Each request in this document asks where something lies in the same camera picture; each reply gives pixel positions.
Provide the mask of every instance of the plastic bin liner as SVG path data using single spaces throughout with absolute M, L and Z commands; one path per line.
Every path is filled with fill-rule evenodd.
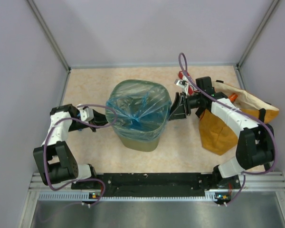
M 106 105 L 117 113 L 113 129 L 119 136 L 152 141 L 167 123 L 171 100 L 167 89 L 158 83 L 126 80 L 114 88 Z M 106 118 L 111 123 L 114 114 L 106 110 Z

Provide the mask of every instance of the lavender wall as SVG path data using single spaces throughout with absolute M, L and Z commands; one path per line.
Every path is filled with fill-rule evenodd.
M 234 64 L 270 0 L 35 0 L 72 67 Z
M 17 227 L 66 71 L 24 0 L 0 1 L 0 228 Z
M 278 168 L 285 175 L 285 0 L 265 27 L 242 73 L 250 92 L 280 108 L 272 126 L 280 150 Z

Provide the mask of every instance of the brown paper bag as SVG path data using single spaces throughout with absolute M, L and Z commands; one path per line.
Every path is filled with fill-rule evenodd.
M 233 93 L 238 95 L 233 103 L 234 106 L 256 118 L 259 118 L 260 110 L 265 109 L 265 123 L 272 121 L 279 114 L 278 108 L 269 105 L 245 90 L 221 82 L 212 82 L 212 86 L 216 92 L 223 92 L 227 96 Z M 226 153 L 238 143 L 235 133 L 220 118 L 208 110 L 205 110 L 199 118 L 199 133 L 202 146 L 218 155 Z

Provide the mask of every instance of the speckled floor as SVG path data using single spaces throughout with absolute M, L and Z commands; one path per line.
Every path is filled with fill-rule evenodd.
M 210 76 L 212 80 L 239 87 L 233 66 L 190 66 L 193 78 Z M 126 79 L 150 80 L 164 85 L 174 100 L 181 89 L 174 84 L 179 67 L 138 67 L 73 69 L 64 104 L 105 105 L 113 88 Z M 222 156 L 202 148 L 199 119 L 168 122 L 159 145 L 153 152 L 139 152 L 123 146 L 112 128 L 72 132 L 67 144 L 79 164 L 90 163 L 97 172 L 211 172 L 213 167 L 235 155 L 235 148 Z M 256 167 L 254 171 L 263 170 Z

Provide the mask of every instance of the trash can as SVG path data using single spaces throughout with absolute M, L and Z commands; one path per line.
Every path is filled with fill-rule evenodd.
M 122 81 L 112 91 L 106 106 L 117 113 L 113 129 L 124 146 L 144 152 L 156 149 L 171 106 L 164 86 L 142 80 Z M 105 115 L 111 123 L 113 112 L 107 109 Z

